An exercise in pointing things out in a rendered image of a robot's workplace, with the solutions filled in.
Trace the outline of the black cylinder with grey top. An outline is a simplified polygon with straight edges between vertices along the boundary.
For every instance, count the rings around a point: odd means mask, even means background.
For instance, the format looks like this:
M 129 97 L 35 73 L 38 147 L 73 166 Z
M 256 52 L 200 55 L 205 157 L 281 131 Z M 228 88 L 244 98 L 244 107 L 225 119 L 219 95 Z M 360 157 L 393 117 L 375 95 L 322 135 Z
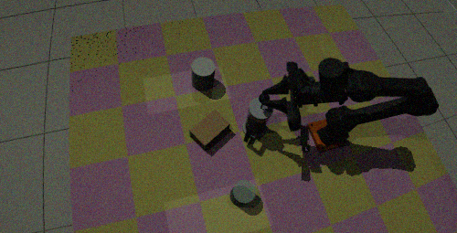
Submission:
M 210 58 L 196 58 L 191 65 L 191 75 L 196 90 L 210 90 L 214 83 L 215 63 Z

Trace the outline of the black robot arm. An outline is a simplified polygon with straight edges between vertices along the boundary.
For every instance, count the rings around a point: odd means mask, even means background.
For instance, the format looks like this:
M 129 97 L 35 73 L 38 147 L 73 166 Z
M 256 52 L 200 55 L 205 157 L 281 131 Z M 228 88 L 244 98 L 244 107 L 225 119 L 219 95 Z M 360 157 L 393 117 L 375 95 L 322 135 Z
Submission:
M 339 102 L 343 105 L 348 97 L 352 101 L 371 101 L 375 97 L 403 97 L 384 101 L 356 110 L 346 106 L 333 108 L 325 114 L 327 124 L 317 133 L 326 147 L 349 137 L 358 124 L 373 122 L 400 114 L 429 116 L 439 104 L 423 77 L 381 78 L 369 71 L 350 69 L 347 62 L 337 58 L 323 59 L 319 65 L 322 103 Z M 314 77 L 307 77 L 302 69 L 289 71 L 290 87 L 297 92 L 297 99 L 305 99 L 316 93 L 311 87 Z

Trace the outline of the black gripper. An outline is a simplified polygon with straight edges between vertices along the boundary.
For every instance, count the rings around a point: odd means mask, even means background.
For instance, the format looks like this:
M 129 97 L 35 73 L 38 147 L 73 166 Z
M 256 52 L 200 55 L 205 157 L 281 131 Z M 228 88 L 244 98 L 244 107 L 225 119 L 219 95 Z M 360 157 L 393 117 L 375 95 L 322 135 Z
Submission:
M 298 65 L 295 62 L 287 62 L 287 71 L 294 71 L 298 69 Z M 286 101 L 284 97 L 281 100 L 275 101 L 262 101 L 262 105 L 271 107 L 273 109 L 282 111 L 287 116 L 287 123 L 291 132 L 297 132 L 302 129 L 301 114 L 299 108 L 303 105 L 313 104 L 314 107 L 318 106 L 318 103 L 322 103 L 320 82 L 311 82 L 311 87 L 316 88 L 316 93 L 310 95 L 305 99 L 297 99 L 297 92 L 292 90 L 290 87 L 290 77 L 283 75 L 281 82 L 278 84 L 263 90 L 262 93 L 272 94 L 289 94 L 290 90 L 290 101 Z M 296 98 L 295 98 L 296 97 Z M 298 106 L 297 106 L 298 105 Z M 298 108 L 299 107 L 299 108 Z

